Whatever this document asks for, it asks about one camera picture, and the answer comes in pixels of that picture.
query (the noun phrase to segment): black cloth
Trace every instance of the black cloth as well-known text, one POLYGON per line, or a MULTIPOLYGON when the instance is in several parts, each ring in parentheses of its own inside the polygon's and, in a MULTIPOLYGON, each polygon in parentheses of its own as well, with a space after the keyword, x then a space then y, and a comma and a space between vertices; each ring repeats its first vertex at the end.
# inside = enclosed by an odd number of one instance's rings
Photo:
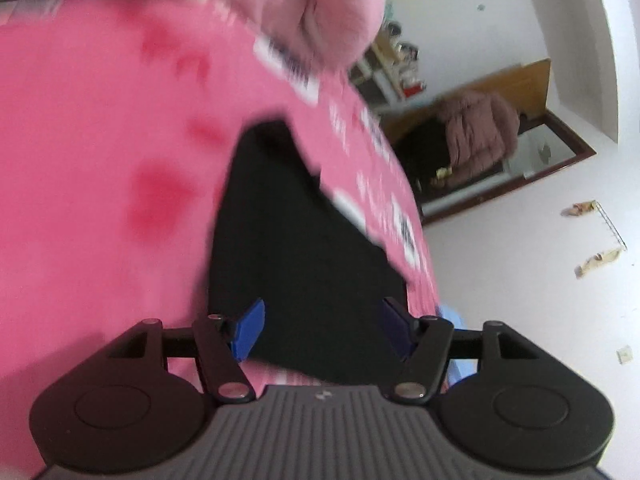
POLYGON ((440 168, 451 165, 446 128, 437 119, 416 126, 394 146, 394 151, 417 196, 428 189, 440 168))
POLYGON ((391 382, 401 368, 380 304, 406 307, 384 251, 319 190, 283 122, 244 133, 213 238, 209 313, 257 298, 266 322, 251 357, 338 384, 391 382))

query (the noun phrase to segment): wooden board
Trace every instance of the wooden board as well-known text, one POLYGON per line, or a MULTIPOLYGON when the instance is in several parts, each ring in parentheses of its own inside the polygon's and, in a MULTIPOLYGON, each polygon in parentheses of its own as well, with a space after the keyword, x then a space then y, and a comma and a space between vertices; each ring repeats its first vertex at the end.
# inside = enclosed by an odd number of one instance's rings
POLYGON ((418 124, 433 116, 439 101, 453 97, 465 90, 498 92, 516 108, 519 114, 525 114, 529 119, 534 119, 546 112, 546 95, 549 88, 550 73, 550 59, 543 59, 527 66, 516 66, 501 70, 448 92, 436 102, 425 107, 410 110, 399 117, 384 120, 382 129, 391 144, 398 142, 418 124))

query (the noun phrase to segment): bed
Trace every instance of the bed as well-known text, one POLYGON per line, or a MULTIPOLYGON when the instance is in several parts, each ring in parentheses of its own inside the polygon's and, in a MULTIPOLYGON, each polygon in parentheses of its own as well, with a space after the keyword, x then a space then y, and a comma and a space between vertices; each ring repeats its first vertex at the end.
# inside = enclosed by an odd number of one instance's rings
MULTIPOLYGON (((36 395, 145 318, 204 313, 241 132, 285 118, 414 316, 438 301, 404 174, 344 75, 306 73, 225 0, 49 0, 0 21, 0 468, 42 467, 36 395)), ((314 384, 248 361, 265 384, 314 384)), ((187 378, 190 369, 172 364, 187 378)))

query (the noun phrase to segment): person's arm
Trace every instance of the person's arm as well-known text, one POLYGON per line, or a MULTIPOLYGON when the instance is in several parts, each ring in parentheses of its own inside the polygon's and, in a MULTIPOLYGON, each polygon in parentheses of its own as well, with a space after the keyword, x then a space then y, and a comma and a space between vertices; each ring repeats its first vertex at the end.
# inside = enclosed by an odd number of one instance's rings
POLYGON ((322 65, 347 69, 380 30, 385 0, 310 0, 303 32, 322 65))

